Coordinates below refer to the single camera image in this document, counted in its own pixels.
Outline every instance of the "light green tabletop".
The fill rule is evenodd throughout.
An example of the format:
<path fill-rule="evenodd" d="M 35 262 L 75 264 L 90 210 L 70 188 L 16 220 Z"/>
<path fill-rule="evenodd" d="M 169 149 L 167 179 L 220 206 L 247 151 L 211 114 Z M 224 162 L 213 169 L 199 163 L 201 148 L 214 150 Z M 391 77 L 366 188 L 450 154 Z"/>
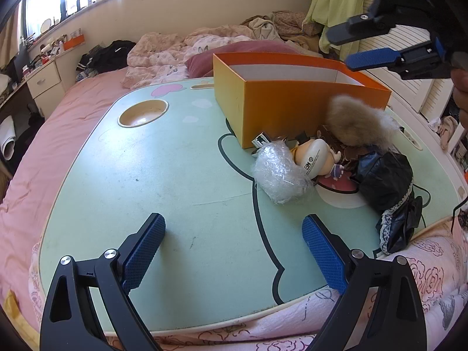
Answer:
<path fill-rule="evenodd" d="M 63 255 L 99 257 L 119 247 L 152 212 L 165 217 L 166 235 L 141 286 L 130 292 L 151 331 L 170 333 L 260 315 L 324 286 L 301 235 L 302 220 L 310 213 L 349 248 L 373 257 L 379 216 L 359 194 L 318 187 L 301 199 L 274 205 L 254 189 L 254 158 L 230 133 L 214 90 L 190 89 L 200 82 L 133 91 L 94 129 L 45 231 L 40 251 L 45 292 Z M 162 117 L 137 128 L 118 125 L 128 107 L 154 98 L 169 103 Z M 401 134 L 395 145 L 408 156 L 415 183 L 432 194 L 423 210 L 426 223 L 450 215 L 458 197 L 434 156 Z M 113 331 L 95 290 L 102 327 Z"/>

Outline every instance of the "bubble wrapped object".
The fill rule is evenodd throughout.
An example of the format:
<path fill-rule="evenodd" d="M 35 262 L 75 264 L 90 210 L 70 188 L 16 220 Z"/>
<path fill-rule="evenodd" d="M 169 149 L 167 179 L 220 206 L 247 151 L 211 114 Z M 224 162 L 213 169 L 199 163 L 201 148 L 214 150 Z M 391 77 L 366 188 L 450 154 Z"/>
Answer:
<path fill-rule="evenodd" d="M 305 194 L 312 186 L 306 170 L 296 165 L 284 141 L 262 147 L 252 168 L 257 186 L 275 203 L 285 203 Z"/>

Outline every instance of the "floral blanket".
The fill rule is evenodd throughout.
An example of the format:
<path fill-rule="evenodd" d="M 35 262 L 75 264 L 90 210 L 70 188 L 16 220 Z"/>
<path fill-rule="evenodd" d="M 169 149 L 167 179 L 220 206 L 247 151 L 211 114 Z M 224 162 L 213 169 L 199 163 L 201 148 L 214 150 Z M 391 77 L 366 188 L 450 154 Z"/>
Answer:
<path fill-rule="evenodd" d="M 252 30 L 241 25 L 224 25 L 215 29 L 202 27 L 185 38 L 178 34 L 145 34 L 128 54 L 129 67 L 121 81 L 122 86 L 135 90 L 147 85 L 188 79 L 185 62 L 192 56 L 252 39 L 255 39 Z"/>
<path fill-rule="evenodd" d="M 427 350 L 434 350 L 444 339 L 468 302 L 468 241 L 456 221 L 453 235 L 450 222 L 435 226 L 398 254 L 406 257 L 424 309 Z M 45 302 L 38 273 L 39 244 L 33 249 L 30 268 L 30 296 L 38 323 Z M 370 290 L 364 309 L 348 346 L 357 345 L 364 333 L 376 297 Z M 313 341 L 339 294 L 325 287 L 289 307 L 249 322 L 197 333 L 155 336 L 164 351 L 304 351 Z M 122 349 L 115 334 L 106 334 L 111 345 Z"/>

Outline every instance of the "beige wall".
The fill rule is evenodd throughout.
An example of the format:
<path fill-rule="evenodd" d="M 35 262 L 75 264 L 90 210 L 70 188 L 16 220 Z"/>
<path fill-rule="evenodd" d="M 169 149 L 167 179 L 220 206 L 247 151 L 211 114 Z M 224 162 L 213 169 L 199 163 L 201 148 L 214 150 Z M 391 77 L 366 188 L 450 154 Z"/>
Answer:
<path fill-rule="evenodd" d="M 85 8 L 41 39 L 30 51 L 39 53 L 39 45 L 49 38 L 70 34 L 81 28 L 86 44 L 70 54 L 71 63 L 93 46 L 110 44 L 116 39 L 137 42 L 147 32 L 186 35 L 199 27 L 239 24 L 256 14 L 275 10 L 307 12 L 311 0 L 107 0 Z"/>

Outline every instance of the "light green cloth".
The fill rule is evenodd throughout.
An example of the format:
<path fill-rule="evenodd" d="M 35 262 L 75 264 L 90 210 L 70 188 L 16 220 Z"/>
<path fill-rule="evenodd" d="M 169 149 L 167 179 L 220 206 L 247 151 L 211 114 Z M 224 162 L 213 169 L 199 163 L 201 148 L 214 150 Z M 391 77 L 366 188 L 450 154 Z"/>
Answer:
<path fill-rule="evenodd" d="M 340 59 L 345 60 L 349 54 L 357 52 L 359 41 L 335 46 L 330 44 L 326 34 L 329 27 L 341 24 L 349 17 L 361 14 L 363 1 L 364 0 L 312 0 L 304 23 L 315 21 L 325 26 L 319 42 L 319 47 L 324 53 L 329 53 L 330 47 L 332 47 L 339 50 Z"/>

